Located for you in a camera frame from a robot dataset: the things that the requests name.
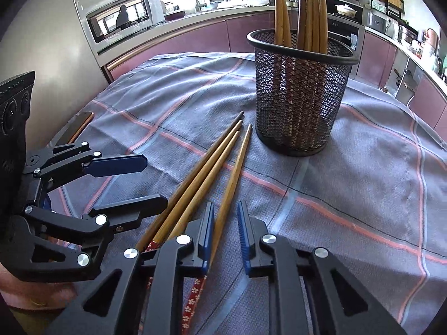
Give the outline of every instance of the black mesh basket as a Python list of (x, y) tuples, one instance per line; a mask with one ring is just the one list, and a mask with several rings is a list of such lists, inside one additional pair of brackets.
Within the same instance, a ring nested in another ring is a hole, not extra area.
[[(297, 31), (291, 30), (292, 46)], [(247, 35), (256, 55), (256, 133), (280, 153), (307, 156), (328, 141), (351, 66), (359, 58), (329, 38), (328, 54), (274, 44), (274, 29)]]

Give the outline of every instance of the chopstick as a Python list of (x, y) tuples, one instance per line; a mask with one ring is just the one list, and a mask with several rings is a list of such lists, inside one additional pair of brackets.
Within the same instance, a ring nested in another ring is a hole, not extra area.
[(313, 0), (307, 0), (306, 2), (306, 26), (305, 26), (305, 50), (310, 52), (312, 50), (312, 9)]
[(305, 48), (306, 34), (306, 0), (299, 0), (298, 13), (298, 38), (296, 39), (296, 48), (303, 50)]
[[(247, 148), (249, 145), (251, 132), (252, 132), (252, 125), (249, 125), (247, 128), (247, 132), (245, 133), (244, 139), (242, 141), (241, 148), (237, 155), (236, 163), (233, 166), (230, 179), (228, 180), (227, 188), (225, 189), (225, 193), (223, 194), (223, 199), (222, 202), (220, 203), (219, 211), (217, 212), (217, 217), (213, 229), (213, 242), (211, 245), (211, 257), (208, 272), (209, 268), (211, 268), (211, 265), (213, 264), (215, 254), (217, 252), (219, 242), (222, 237), (222, 233), (224, 231), (223, 227), (225, 226), (231, 202), (233, 200), (234, 193), (236, 192), (239, 177), (241, 175), (242, 164), (244, 163), (245, 154), (247, 152)], [(194, 291), (191, 291), (191, 294), (189, 295), (189, 299), (192, 299), (193, 302), (192, 305), (189, 304), (189, 301), (187, 302), (187, 306), (189, 306), (188, 309), (189, 311), (184, 312), (184, 316), (182, 318), (182, 322), (186, 323), (187, 325), (191, 323), (191, 319), (194, 316), (194, 312), (197, 307), (197, 303), (200, 300), (200, 295), (202, 294), (205, 282), (206, 282), (206, 276), (203, 278), (197, 278), (194, 284)], [(188, 333), (188, 328), (189, 326), (185, 326), (182, 328), (182, 335), (186, 335)]]
[(282, 45), (288, 48), (292, 47), (292, 35), (290, 32), (289, 12), (284, 0), (282, 1)]
[(237, 138), (239, 137), (240, 131), (236, 131), (234, 136), (231, 138), (230, 143), (223, 151), (222, 155), (220, 155), (217, 162), (214, 164), (212, 170), (209, 172), (206, 179), (203, 181), (200, 188), (195, 193), (194, 197), (192, 198), (191, 202), (186, 207), (185, 211), (183, 212), (182, 216), (178, 220), (177, 224), (175, 225), (174, 229), (172, 230), (171, 234), (168, 237), (169, 239), (175, 238), (178, 235), (181, 235), (188, 225), (189, 219), (194, 214), (196, 208), (202, 201), (202, 199), (205, 197), (205, 194), (208, 192), (209, 188), (213, 184), (214, 180), (216, 179), (220, 169), (222, 168), (222, 165), (224, 164), (225, 160), (227, 159), (228, 155), (230, 154), (231, 150), (233, 149), (233, 146), (235, 142), (237, 141)]
[(220, 203), (220, 207), (217, 212), (217, 218), (214, 224), (214, 231), (213, 231), (213, 244), (211, 246), (210, 266), (213, 263), (214, 256), (219, 246), (220, 238), (222, 237), (222, 233), (224, 232), (223, 227), (225, 226), (225, 221), (227, 220), (230, 205), (233, 200), (234, 193), (236, 192), (236, 187), (239, 181), (239, 177), (241, 175), (242, 164), (244, 163), (245, 154), (247, 152), (247, 148), (249, 145), (251, 132), (252, 132), (252, 125), (249, 124), (247, 132), (245, 133), (244, 139), (242, 141), (241, 149), (239, 150), (239, 153), (237, 155), (236, 163), (231, 172), (230, 179), (228, 180), (227, 188), (225, 189), (225, 193), (223, 194), (222, 202)]
[(208, 173), (212, 170), (214, 164), (217, 162), (225, 148), (228, 146), (229, 142), (235, 135), (236, 131), (241, 127), (242, 121), (239, 121), (236, 126), (233, 127), (233, 129), (230, 131), (227, 137), (222, 141), (222, 143), (219, 145), (217, 150), (211, 155), (209, 160), (205, 163), (205, 165), (202, 167), (202, 169), (198, 172), (197, 176), (193, 179), (189, 187), (185, 190), (183, 195), (180, 197), (176, 205), (171, 210), (171, 213), (169, 213), (169, 216), (166, 218), (166, 220), (161, 225), (160, 229), (157, 231), (153, 238), (153, 242), (157, 244), (162, 244), (165, 239), (169, 236), (169, 233), (171, 232), (172, 228), (176, 225), (177, 221), (181, 217), (183, 211), (188, 206), (189, 202), (199, 189), (202, 182), (207, 177)]
[(145, 233), (142, 235), (142, 237), (136, 244), (135, 248), (137, 250), (139, 250), (140, 252), (146, 250), (149, 243), (153, 240), (154, 235), (157, 233), (157, 231), (160, 229), (166, 218), (169, 216), (169, 213), (171, 213), (171, 210), (177, 204), (178, 200), (184, 194), (186, 189), (192, 183), (194, 178), (197, 176), (197, 174), (200, 172), (200, 170), (203, 168), (203, 166), (206, 164), (209, 158), (217, 150), (222, 141), (228, 136), (231, 130), (239, 123), (243, 115), (244, 112), (240, 112), (237, 115), (237, 117), (232, 121), (232, 123), (227, 127), (227, 129), (220, 135), (220, 137), (214, 142), (214, 144), (209, 148), (209, 150), (201, 157), (201, 159), (194, 166), (193, 170), (191, 170), (188, 176), (182, 181), (182, 183), (176, 189), (176, 191), (171, 195), (171, 197), (168, 200), (167, 208), (157, 218), (155, 218), (155, 220), (151, 223), (151, 225), (148, 227), (148, 229), (145, 231)]
[(312, 51), (320, 52), (320, 2), (312, 0)]
[(328, 7), (326, 0), (320, 0), (320, 53), (328, 53)]
[(282, 45), (283, 29), (284, 29), (284, 10), (282, 5), (284, 0), (275, 0), (275, 44)]

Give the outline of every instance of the built-in oven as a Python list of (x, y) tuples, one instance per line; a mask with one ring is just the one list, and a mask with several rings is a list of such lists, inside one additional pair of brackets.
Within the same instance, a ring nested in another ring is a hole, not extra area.
[[(365, 38), (365, 27), (340, 16), (328, 14), (328, 36), (350, 46), (355, 54), (360, 57)], [(358, 64), (351, 68), (349, 78), (357, 75)]]

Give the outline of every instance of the countertop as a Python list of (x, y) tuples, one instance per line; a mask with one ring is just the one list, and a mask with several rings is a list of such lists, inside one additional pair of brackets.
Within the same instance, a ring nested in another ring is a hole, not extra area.
[(169, 21), (167, 23), (155, 26), (145, 32), (139, 33), (131, 37), (130, 39), (121, 41), (112, 48), (104, 51), (103, 53), (96, 55), (99, 66), (104, 66), (124, 53), (131, 51), (137, 46), (144, 44), (148, 41), (156, 39), (169, 32), (176, 31), (178, 29), (185, 28), (189, 25), (201, 23), (206, 20), (217, 19), (238, 14), (249, 14), (251, 12), (260, 11), (274, 11), (274, 6), (237, 6), (229, 7), (225, 9), (214, 9), (210, 11), (203, 11), (197, 14), (187, 15), (182, 19)]
[(444, 94), (444, 98), (447, 100), (447, 85), (445, 82), (437, 75), (433, 70), (427, 69), (426, 66), (423, 65), (421, 59), (419, 59), (416, 55), (414, 55), (412, 52), (409, 52), (407, 49), (403, 47), (402, 44), (395, 41), (394, 39), (391, 39), (385, 34), (382, 34), (374, 29), (369, 28), (368, 26), (365, 27), (366, 32), (370, 32), (374, 35), (377, 35), (378, 37), (390, 42), (393, 44), (396, 48), (398, 48), (400, 51), (402, 51), (404, 54), (406, 54), (408, 57), (413, 60), (416, 65), (421, 68), (421, 70), (427, 75), (427, 77), (430, 78), (430, 80), (439, 88), (439, 90)]

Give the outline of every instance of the kitchen cabinet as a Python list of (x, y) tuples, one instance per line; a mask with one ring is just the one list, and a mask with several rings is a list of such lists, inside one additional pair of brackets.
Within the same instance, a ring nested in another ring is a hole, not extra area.
[(395, 55), (395, 46), (366, 32), (357, 76), (374, 86), (383, 87), (390, 76)]
[(254, 52), (247, 41), (247, 34), (261, 29), (274, 29), (274, 14), (255, 14), (226, 20), (231, 52)]
[(442, 113), (441, 118), (436, 124), (434, 130), (444, 141), (447, 141), (447, 107), (444, 108), (444, 112)]
[(126, 60), (110, 73), (116, 79), (155, 55), (182, 52), (230, 52), (226, 22), (210, 24), (162, 41)]
[(423, 75), (416, 88), (414, 98), (410, 102), (410, 109), (428, 126), (435, 128), (445, 107), (446, 101), (442, 92), (426, 75)]

